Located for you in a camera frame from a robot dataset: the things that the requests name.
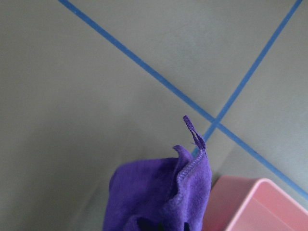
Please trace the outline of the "purple microfiber cloth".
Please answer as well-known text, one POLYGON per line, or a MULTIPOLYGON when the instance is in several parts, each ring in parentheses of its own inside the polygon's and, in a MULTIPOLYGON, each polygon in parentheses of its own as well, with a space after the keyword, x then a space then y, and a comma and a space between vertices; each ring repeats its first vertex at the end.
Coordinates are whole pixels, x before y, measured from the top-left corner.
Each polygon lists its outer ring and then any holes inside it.
POLYGON ((200 231, 210 197, 212 171, 206 143, 183 118, 197 156, 176 145, 176 158, 120 166, 109 182, 105 231, 200 231))

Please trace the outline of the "pink plastic bin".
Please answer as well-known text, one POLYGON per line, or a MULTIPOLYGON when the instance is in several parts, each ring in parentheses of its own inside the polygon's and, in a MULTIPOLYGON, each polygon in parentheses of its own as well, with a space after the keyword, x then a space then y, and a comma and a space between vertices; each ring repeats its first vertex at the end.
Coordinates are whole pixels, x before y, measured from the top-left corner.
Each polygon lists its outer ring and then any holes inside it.
POLYGON ((308 212, 267 178, 221 176, 211 190, 204 231, 307 231, 308 212))

